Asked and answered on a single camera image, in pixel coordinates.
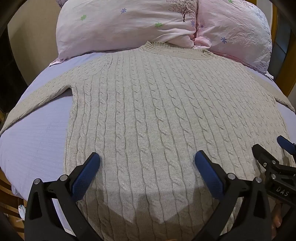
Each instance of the flower print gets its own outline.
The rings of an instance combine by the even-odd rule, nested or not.
[[[226,41],[227,39],[225,37],[221,38],[221,40],[222,40],[222,43],[224,43],[224,44],[227,43],[227,41]]]
[[[259,18],[260,20],[263,20],[263,19],[264,19],[264,17],[261,15],[260,12],[257,12],[256,15],[258,16],[258,18]]]
[[[163,26],[163,23],[156,23],[156,24],[155,24],[155,27],[156,27],[156,28],[159,28],[159,27],[162,27],[162,26]]]

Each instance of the beige sweater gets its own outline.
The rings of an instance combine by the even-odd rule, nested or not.
[[[79,207],[106,240],[191,240],[216,205],[193,164],[198,150],[248,180],[260,175],[254,144],[284,156],[275,98],[243,65],[207,50],[148,42],[106,54],[32,93],[2,131],[67,88],[65,173],[100,155]]]

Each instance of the floral pillowcase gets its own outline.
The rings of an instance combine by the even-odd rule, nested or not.
[[[267,72],[272,42],[264,13],[245,0],[199,0],[198,37],[210,51]]]
[[[205,38],[195,41],[196,12],[192,0],[70,0],[57,22],[56,61],[138,48],[147,41],[199,48]]]

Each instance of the bed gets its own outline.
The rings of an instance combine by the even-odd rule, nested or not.
[[[295,30],[296,24],[293,15],[287,10],[286,1],[274,0],[273,2],[275,5],[272,8],[270,22],[272,23],[271,34],[274,48],[269,72],[275,76],[275,82],[255,70],[249,70],[287,96],[296,80],[296,71],[292,68],[295,65],[296,42],[295,36],[291,33],[291,29]],[[295,4],[293,4],[291,3],[289,7],[296,11]],[[19,7],[20,5],[15,6],[14,12]],[[284,41],[287,45],[286,51],[280,52],[284,48],[282,47],[283,41],[281,41],[281,24],[284,24],[283,22],[288,23],[290,32],[288,40]],[[104,56],[104,53],[88,53],[47,67],[23,93],[19,102],[68,70],[102,56]],[[71,106],[72,93],[68,89],[59,97],[22,118],[1,135],[0,167],[12,184],[15,195],[27,200],[34,179],[41,178],[44,182],[52,181],[63,174],[65,140]],[[277,106],[285,121],[290,141],[295,143],[296,115],[285,105],[277,103]],[[61,212],[59,212],[59,216],[63,226],[70,229]]]

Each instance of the sweater collar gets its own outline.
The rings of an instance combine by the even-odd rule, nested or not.
[[[197,50],[182,48],[176,45],[171,45],[163,42],[149,42],[147,41],[145,45],[140,47],[144,51],[169,55],[173,57],[188,58],[188,59],[210,59],[214,56],[213,53],[206,49]]]

